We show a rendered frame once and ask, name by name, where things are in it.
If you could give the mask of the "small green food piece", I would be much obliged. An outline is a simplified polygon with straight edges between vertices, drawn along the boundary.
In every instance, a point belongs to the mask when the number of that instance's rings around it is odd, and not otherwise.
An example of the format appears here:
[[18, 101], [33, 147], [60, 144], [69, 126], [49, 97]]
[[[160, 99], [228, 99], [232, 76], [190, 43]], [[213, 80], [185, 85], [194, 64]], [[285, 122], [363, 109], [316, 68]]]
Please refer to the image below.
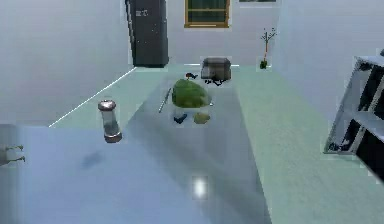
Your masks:
[[193, 119], [196, 124], [206, 124], [210, 120], [210, 115], [197, 112], [194, 114]]

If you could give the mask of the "silver knife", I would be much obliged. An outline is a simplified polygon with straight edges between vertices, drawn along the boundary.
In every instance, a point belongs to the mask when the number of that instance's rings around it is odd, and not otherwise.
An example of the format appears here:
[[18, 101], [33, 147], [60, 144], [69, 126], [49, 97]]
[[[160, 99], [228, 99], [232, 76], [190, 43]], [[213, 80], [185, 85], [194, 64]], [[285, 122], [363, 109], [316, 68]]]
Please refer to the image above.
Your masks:
[[169, 98], [169, 95], [170, 95], [171, 90], [172, 90], [172, 88], [169, 88], [169, 89], [167, 90], [167, 92], [166, 92], [166, 94], [165, 94], [165, 96], [164, 96], [164, 99], [163, 99], [163, 101], [161, 102], [160, 107], [159, 107], [159, 109], [158, 109], [158, 113], [161, 113], [161, 112], [162, 112], [164, 105], [167, 103], [167, 100], [168, 100], [168, 98]]

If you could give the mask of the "grey toaster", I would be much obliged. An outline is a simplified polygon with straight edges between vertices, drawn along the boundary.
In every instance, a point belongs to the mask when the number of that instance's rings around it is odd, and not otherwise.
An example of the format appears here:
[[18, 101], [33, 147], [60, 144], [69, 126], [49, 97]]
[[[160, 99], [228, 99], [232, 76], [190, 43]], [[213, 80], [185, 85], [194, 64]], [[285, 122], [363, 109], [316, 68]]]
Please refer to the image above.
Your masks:
[[228, 58], [210, 57], [202, 62], [202, 79], [230, 80], [231, 62]]

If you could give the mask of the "grey table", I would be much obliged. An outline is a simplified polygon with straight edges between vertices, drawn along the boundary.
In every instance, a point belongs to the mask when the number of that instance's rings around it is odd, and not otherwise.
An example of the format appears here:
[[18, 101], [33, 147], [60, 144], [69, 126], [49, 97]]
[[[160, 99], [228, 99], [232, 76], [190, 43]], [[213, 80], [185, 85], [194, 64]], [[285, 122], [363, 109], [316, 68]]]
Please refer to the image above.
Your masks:
[[[0, 166], [0, 224], [272, 224], [232, 80], [205, 84], [196, 124], [164, 78], [107, 143], [103, 128], [0, 125], [0, 146], [26, 161]], [[182, 124], [174, 117], [187, 114]]]

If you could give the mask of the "glass salt shaker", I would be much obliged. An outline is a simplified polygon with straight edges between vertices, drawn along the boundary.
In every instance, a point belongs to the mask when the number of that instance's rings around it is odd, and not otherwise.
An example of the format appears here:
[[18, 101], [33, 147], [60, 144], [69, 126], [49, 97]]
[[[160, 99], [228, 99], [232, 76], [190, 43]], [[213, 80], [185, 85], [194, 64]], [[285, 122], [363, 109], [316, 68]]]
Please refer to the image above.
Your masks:
[[104, 139], [107, 143], [117, 143], [122, 139], [122, 133], [114, 112], [115, 108], [116, 103], [113, 100], [102, 100], [98, 103], [103, 121]]

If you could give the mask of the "black fridge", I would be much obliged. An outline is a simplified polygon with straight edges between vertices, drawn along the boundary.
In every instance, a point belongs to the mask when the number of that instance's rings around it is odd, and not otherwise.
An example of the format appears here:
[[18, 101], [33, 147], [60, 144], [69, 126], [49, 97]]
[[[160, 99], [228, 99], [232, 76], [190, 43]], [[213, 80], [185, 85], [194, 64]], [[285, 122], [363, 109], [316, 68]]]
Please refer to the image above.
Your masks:
[[125, 0], [133, 65], [163, 68], [169, 62], [166, 0]]

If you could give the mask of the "bare twig house plant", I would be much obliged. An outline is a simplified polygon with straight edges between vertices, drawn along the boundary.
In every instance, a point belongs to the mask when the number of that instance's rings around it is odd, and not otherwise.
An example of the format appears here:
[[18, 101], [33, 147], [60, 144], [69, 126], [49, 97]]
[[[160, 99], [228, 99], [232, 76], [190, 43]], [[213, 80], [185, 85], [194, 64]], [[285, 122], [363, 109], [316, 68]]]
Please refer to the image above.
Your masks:
[[266, 29], [263, 29], [263, 34], [262, 36], [260, 37], [261, 40], [264, 41], [264, 44], [265, 44], [265, 50], [264, 50], [264, 56], [263, 56], [263, 59], [262, 61], [260, 62], [260, 65], [259, 67], [261, 69], [266, 69], [267, 68], [267, 65], [268, 65], [268, 61], [267, 61], [267, 54], [268, 54], [268, 44], [269, 44], [269, 41], [276, 35], [276, 29], [274, 27], [271, 28], [270, 31], [267, 31]]

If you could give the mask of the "white shelf unit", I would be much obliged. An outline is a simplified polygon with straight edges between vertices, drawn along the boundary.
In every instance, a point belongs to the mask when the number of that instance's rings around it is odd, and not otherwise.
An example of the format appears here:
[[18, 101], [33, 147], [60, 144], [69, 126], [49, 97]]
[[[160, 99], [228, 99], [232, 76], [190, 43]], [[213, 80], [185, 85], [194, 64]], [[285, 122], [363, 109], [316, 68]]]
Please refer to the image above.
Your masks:
[[353, 155], [384, 184], [384, 56], [357, 56], [325, 154]]

